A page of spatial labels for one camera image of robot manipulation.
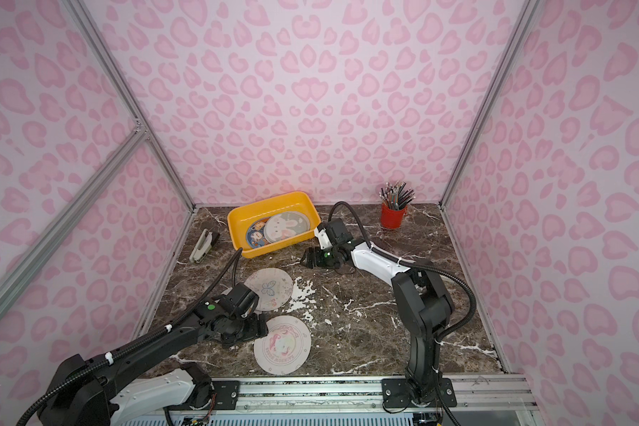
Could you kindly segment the grey-green bunny coaster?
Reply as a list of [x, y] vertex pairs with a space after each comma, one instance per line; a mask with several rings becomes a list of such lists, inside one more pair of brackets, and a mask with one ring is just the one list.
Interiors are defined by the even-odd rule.
[[264, 237], [269, 243], [293, 238], [310, 230], [310, 221], [298, 211], [285, 211], [272, 216], [263, 228]]

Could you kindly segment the butterfly doodle coaster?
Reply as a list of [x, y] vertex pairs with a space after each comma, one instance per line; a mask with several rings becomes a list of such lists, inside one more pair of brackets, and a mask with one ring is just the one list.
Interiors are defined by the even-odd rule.
[[257, 312], [273, 312], [291, 299], [294, 282], [279, 268], [264, 268], [252, 273], [244, 284], [258, 295]]

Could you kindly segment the blue cartoon coaster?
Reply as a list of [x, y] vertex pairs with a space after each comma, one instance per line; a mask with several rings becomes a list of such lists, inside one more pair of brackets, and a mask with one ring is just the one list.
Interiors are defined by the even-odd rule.
[[262, 248], [270, 243], [266, 236], [266, 225], [270, 218], [261, 218], [255, 221], [246, 232], [248, 246], [252, 250]]

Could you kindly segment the pink striped unicorn coaster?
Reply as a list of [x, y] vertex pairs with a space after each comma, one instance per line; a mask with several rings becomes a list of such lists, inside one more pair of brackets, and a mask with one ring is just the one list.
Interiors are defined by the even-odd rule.
[[254, 343], [259, 367], [275, 376], [295, 373], [307, 361], [312, 349], [309, 328], [298, 318], [278, 316], [267, 322], [268, 335]]

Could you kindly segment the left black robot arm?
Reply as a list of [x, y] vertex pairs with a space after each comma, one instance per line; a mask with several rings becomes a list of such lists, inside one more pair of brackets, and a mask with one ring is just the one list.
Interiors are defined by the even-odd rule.
[[264, 315], [254, 312], [258, 297], [253, 290], [239, 283], [225, 295], [209, 295], [227, 272], [236, 275], [242, 254], [239, 248], [201, 296], [163, 326], [88, 360], [75, 355], [62, 362], [45, 394], [17, 424], [28, 424], [34, 415], [44, 425], [63, 425], [68, 420], [81, 424], [91, 414], [98, 424], [109, 425], [120, 412], [112, 399], [170, 356], [203, 341], [227, 347], [267, 335]]

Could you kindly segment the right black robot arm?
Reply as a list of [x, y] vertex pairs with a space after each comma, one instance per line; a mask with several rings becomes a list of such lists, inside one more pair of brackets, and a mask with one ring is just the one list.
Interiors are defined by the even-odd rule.
[[450, 414], [456, 401], [452, 383], [440, 369], [441, 347], [477, 312], [470, 286], [431, 264], [379, 248], [348, 202], [334, 204], [314, 235], [319, 245], [305, 250], [303, 266], [335, 271], [351, 266], [392, 288], [400, 321], [410, 336], [410, 352], [405, 378], [384, 382], [392, 394], [384, 397], [383, 409], [435, 406]]

